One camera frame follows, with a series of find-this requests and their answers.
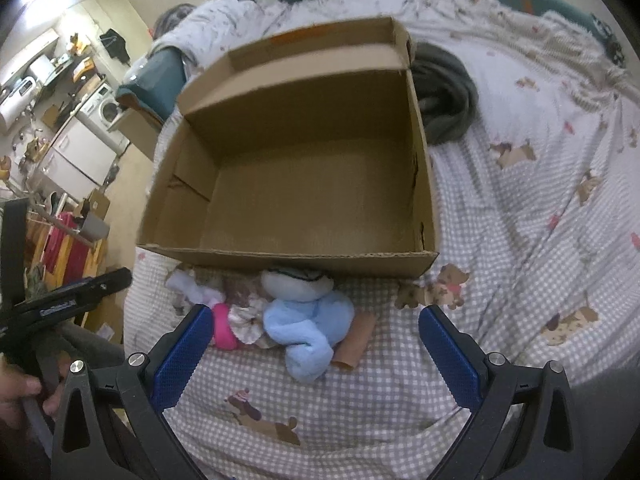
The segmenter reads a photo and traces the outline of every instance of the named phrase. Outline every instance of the human hand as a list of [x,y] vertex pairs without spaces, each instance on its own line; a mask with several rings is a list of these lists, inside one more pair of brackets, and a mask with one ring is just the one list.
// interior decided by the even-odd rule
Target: human hand
[[[58,371],[62,380],[49,399],[42,403],[42,410],[49,416],[55,416],[60,405],[62,392],[65,387],[64,379],[69,373],[71,358],[63,353],[58,359]],[[24,414],[20,406],[22,397],[34,397],[42,391],[40,380],[28,376],[22,371],[7,363],[4,355],[0,358],[0,420],[17,430],[20,428]]]

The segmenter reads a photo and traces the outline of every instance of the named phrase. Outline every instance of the open cardboard box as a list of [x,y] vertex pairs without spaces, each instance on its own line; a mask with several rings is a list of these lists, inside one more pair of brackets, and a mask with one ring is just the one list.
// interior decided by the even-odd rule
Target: open cardboard box
[[438,229],[412,55],[391,18],[227,53],[178,98],[138,244],[229,269],[420,276]]

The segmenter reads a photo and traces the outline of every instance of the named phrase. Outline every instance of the stuffed toy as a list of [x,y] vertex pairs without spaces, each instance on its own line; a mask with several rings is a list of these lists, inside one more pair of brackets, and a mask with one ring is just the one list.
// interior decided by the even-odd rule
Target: stuffed toy
[[293,378],[311,383],[329,367],[334,346],[344,339],[353,303],[319,271],[277,269],[262,272],[263,289],[275,300],[264,312],[264,329],[286,346],[285,364]]

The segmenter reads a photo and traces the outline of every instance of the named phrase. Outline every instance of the white refrigerator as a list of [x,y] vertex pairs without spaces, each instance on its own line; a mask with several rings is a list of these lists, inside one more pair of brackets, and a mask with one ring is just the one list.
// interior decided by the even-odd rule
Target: white refrigerator
[[102,186],[115,152],[75,117],[59,134],[42,161],[42,173],[76,201]]

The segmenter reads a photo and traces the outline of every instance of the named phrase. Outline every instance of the bed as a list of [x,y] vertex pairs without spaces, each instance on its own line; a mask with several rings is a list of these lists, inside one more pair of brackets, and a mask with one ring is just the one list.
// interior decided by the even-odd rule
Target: bed
[[[158,45],[178,48],[193,77],[258,38],[377,15],[454,53],[478,87],[478,116],[463,139],[430,149],[440,256],[420,283],[433,283],[447,264],[468,273],[463,304],[447,315],[483,350],[516,364],[559,360],[572,385],[628,364],[640,350],[640,92],[583,29],[497,0],[211,0]],[[156,171],[178,119],[174,111],[160,133]],[[176,264],[137,250],[127,354],[148,351],[179,323],[176,294],[163,286]],[[468,412],[420,343],[418,309],[394,308],[398,285],[338,282],[357,308],[378,316],[351,374],[332,369],[300,384],[281,350],[207,349],[180,403],[165,412],[204,473],[426,478]],[[240,426],[226,400],[243,390],[265,421],[289,426],[300,444]]]

